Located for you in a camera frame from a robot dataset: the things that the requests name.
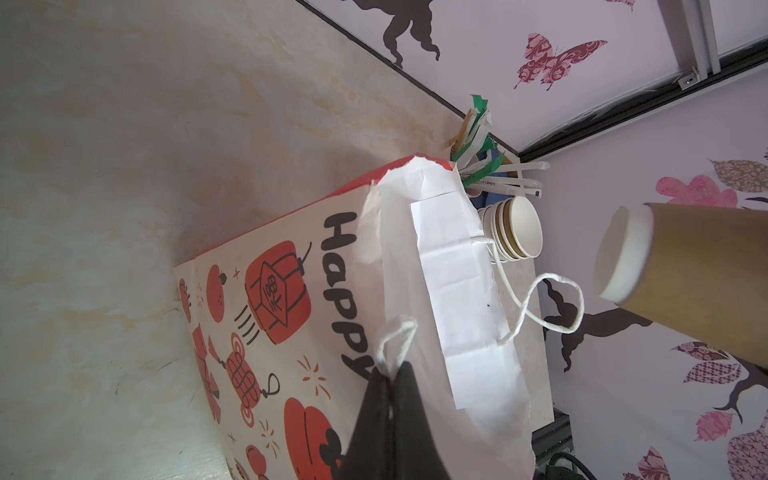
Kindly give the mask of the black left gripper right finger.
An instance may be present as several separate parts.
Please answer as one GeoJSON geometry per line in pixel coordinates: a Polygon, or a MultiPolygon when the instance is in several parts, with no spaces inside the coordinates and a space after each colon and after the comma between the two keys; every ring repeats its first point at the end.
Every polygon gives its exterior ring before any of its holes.
{"type": "Polygon", "coordinates": [[[434,443],[412,365],[404,362],[392,383],[391,420],[394,479],[448,480],[434,443]]]}

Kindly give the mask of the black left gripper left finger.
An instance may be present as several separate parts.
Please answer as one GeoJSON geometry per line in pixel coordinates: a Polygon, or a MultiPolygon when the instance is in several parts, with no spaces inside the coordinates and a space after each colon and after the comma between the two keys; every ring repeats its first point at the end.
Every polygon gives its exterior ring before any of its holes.
{"type": "Polygon", "coordinates": [[[392,478],[390,400],[389,379],[374,368],[336,479],[392,478]]]}

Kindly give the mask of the red and white paper bag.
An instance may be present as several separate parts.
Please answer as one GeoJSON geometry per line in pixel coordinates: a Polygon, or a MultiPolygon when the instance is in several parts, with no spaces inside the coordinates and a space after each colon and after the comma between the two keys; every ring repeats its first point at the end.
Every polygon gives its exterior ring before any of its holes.
{"type": "Polygon", "coordinates": [[[449,162],[411,156],[176,266],[232,479],[330,479],[370,378],[412,371],[452,479],[530,479],[513,285],[449,162]]]}

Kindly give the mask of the white paper cup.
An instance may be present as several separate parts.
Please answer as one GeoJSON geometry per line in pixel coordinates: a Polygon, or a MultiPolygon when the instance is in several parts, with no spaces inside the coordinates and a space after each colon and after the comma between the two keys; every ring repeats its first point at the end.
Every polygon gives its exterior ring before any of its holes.
{"type": "Polygon", "coordinates": [[[624,310],[767,364],[764,211],[621,207],[598,250],[595,289],[624,310]]]}

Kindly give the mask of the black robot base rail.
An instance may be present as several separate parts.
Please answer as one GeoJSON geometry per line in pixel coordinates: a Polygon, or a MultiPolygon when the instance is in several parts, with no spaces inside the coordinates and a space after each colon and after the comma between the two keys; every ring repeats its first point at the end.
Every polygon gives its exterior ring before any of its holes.
{"type": "Polygon", "coordinates": [[[574,453],[570,417],[557,408],[553,412],[554,420],[532,433],[532,449],[538,469],[543,469],[558,452],[574,453]]]}

